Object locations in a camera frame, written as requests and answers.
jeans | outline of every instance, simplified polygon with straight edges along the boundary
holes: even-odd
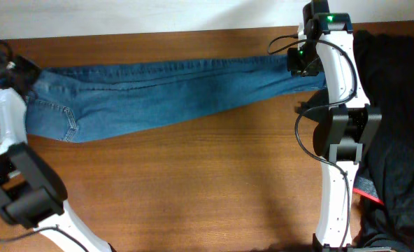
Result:
[[[278,95],[325,88],[285,55],[44,69],[27,97],[27,133],[106,139],[207,116]]]

blue fabric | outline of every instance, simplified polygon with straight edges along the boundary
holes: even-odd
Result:
[[[45,69],[27,97],[27,132],[93,141],[324,87],[323,74],[291,77],[285,55]]]

blue denim pants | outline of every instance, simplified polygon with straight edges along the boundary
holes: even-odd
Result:
[[[27,132],[93,141],[324,87],[323,74],[292,77],[285,55],[45,69],[27,97]]]

red strip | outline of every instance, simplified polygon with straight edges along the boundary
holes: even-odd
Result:
[[[378,199],[377,197],[374,197],[374,196],[368,194],[367,192],[364,192],[363,190],[360,190],[358,188],[353,188],[353,192],[357,193],[357,194],[360,194],[360,195],[362,195],[366,198],[369,198],[370,200],[373,200],[374,202],[379,203],[379,204],[384,206],[384,202],[381,201],[381,199]]]

brown wooden surface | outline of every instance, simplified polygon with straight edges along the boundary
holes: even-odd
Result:
[[[356,24],[414,35],[414,22]],[[296,27],[14,40],[42,67],[264,55]],[[249,251],[311,243],[320,213],[320,165],[293,135],[294,106],[276,97],[217,115],[103,141],[29,137],[55,169],[81,219],[117,251]],[[303,120],[311,148],[315,124]],[[359,230],[352,213],[352,233]],[[0,219],[0,236],[23,233]],[[0,251],[59,251],[42,236]]]

